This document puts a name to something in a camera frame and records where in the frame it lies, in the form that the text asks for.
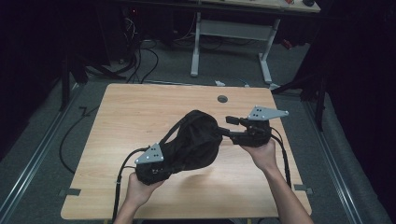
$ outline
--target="black bag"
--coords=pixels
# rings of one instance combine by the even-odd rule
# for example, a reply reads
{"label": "black bag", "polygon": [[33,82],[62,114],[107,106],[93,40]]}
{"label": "black bag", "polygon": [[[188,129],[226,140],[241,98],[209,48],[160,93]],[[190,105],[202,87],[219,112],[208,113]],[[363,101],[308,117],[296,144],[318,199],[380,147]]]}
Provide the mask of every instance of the black bag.
{"label": "black bag", "polygon": [[[177,128],[175,139],[166,143]],[[217,121],[202,111],[192,110],[159,143],[163,161],[137,164],[137,178],[150,185],[180,171],[204,168],[218,156],[221,141]]]}

